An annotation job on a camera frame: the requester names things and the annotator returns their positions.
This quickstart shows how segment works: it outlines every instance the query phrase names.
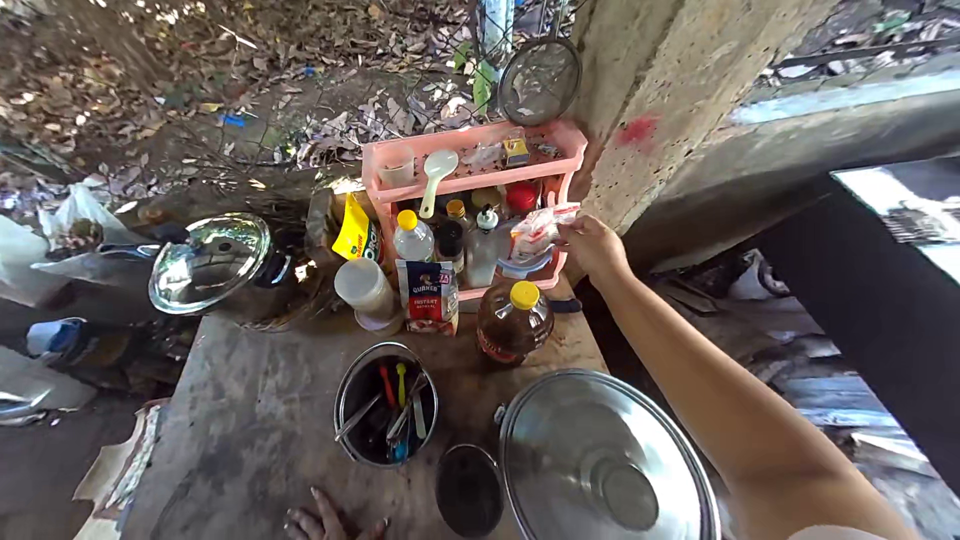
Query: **yellow bottle cap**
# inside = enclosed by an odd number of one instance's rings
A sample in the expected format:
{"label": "yellow bottle cap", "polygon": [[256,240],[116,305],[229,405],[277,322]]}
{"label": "yellow bottle cap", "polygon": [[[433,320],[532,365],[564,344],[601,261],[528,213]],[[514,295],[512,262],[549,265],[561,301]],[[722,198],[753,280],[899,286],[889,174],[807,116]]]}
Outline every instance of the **yellow bottle cap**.
{"label": "yellow bottle cap", "polygon": [[396,223],[404,231],[412,231],[417,226],[417,215],[413,210],[404,210],[396,217]]}
{"label": "yellow bottle cap", "polygon": [[467,209],[464,208],[464,202],[460,199],[454,199],[447,203],[446,215],[450,217],[463,217],[467,215]]}
{"label": "yellow bottle cap", "polygon": [[540,299],[540,290],[530,282],[516,282],[510,289],[510,302],[517,309],[533,309]]}

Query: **red bottle cap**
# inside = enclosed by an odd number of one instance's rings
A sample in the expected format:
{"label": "red bottle cap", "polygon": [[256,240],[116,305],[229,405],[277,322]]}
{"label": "red bottle cap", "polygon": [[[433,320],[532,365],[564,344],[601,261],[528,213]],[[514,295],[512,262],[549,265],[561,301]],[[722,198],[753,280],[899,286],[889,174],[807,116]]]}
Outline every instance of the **red bottle cap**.
{"label": "red bottle cap", "polygon": [[507,185],[507,205],[515,213],[526,213],[537,207],[537,187],[529,182]]}

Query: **wooden board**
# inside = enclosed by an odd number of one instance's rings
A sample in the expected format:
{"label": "wooden board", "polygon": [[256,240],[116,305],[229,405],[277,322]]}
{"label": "wooden board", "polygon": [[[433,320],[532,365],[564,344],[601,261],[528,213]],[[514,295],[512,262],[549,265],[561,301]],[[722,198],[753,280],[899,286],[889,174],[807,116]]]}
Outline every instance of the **wooden board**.
{"label": "wooden board", "polygon": [[[547,296],[573,293],[561,280]],[[515,369],[497,369],[476,353],[475,328],[475,316],[461,314],[456,337],[402,332],[387,339],[423,361],[441,412],[433,438],[411,462],[380,470],[352,461],[333,442],[333,401],[350,364],[384,339],[360,329],[349,310],[284,333],[205,317],[123,538],[283,537],[287,508],[308,506],[311,485],[361,528],[390,516],[387,538],[456,538],[434,496],[440,455],[470,442],[496,456],[494,411],[539,375],[607,371],[583,313],[557,314],[544,347]],[[509,506],[491,537],[519,537]]]}

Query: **white plastic rice paddle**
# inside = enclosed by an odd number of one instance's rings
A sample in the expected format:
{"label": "white plastic rice paddle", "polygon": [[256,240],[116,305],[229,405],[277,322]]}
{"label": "white plastic rice paddle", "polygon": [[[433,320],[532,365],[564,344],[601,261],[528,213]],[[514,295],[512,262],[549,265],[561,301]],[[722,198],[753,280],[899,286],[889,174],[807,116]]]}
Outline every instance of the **white plastic rice paddle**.
{"label": "white plastic rice paddle", "polygon": [[433,217],[433,207],[437,199],[437,186],[440,181],[456,170],[460,158],[453,150],[438,150],[426,157],[423,162],[423,172],[426,173],[426,190],[423,192],[423,201],[420,203],[420,218]]}

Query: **soy sauce bottle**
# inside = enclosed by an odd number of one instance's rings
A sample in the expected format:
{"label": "soy sauce bottle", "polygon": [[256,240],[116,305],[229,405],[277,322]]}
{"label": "soy sauce bottle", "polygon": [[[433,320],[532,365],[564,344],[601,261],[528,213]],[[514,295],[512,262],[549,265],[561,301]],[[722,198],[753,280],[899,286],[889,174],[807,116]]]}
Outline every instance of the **soy sauce bottle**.
{"label": "soy sauce bottle", "polygon": [[487,290],[477,315],[477,349],[500,364],[519,365],[553,331],[553,310],[531,282]]}

